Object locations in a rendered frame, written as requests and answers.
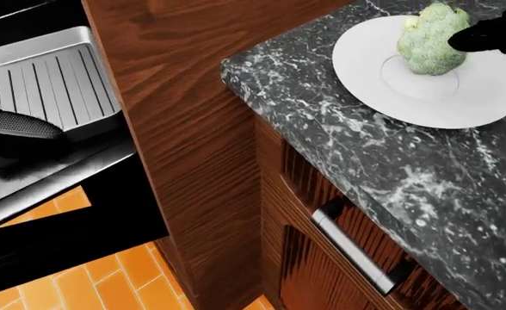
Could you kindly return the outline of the tall wooden cabinet panel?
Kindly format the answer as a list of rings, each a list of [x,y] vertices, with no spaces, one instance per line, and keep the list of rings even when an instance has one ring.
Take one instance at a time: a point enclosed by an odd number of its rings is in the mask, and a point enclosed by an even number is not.
[[[228,56],[350,0],[82,0],[169,237],[157,244],[195,310],[262,292],[253,111]]]

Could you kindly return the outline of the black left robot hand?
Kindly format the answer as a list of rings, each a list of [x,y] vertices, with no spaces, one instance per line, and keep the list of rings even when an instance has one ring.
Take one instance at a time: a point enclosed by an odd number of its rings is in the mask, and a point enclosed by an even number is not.
[[[40,118],[0,109],[0,158],[34,159],[62,152],[64,131]]]

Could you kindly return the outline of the grey ribbed oven tray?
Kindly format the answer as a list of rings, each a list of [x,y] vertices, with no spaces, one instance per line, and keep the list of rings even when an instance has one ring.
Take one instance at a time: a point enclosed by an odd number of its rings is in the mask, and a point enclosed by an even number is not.
[[[123,122],[85,26],[0,46],[0,109],[49,121],[73,140],[113,131]]]

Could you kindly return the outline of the wooden drawer front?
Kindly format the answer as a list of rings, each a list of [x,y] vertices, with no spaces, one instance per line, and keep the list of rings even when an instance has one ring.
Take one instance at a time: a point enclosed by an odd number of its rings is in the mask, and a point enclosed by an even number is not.
[[[467,310],[266,121],[255,120],[261,172],[262,285],[280,310]],[[324,209],[395,281],[378,289],[311,217]]]

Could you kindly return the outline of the white round plate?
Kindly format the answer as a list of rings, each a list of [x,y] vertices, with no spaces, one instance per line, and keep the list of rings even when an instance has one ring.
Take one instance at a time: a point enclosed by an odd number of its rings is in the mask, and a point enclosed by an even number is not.
[[[506,116],[505,54],[469,53],[447,74],[414,74],[397,50],[406,19],[360,22],[336,41],[334,72],[351,95],[383,115],[429,128],[479,127]]]

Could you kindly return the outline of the black open oven door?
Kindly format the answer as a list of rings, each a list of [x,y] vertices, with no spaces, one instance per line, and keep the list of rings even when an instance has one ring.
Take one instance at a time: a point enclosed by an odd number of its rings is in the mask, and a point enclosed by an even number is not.
[[[168,235],[125,139],[0,199],[0,291]]]

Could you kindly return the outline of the green broccoli head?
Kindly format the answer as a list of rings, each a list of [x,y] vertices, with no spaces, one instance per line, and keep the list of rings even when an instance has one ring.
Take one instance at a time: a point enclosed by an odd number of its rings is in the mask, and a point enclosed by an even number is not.
[[[404,23],[398,53],[414,74],[441,76],[461,66],[466,53],[449,46],[448,40],[469,28],[469,15],[459,8],[434,2]]]

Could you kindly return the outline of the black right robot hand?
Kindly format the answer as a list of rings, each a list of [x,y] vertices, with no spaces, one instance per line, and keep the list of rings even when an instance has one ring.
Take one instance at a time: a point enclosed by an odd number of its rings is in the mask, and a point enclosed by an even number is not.
[[[498,50],[506,54],[506,10],[500,17],[481,20],[448,39],[456,51],[474,53]]]

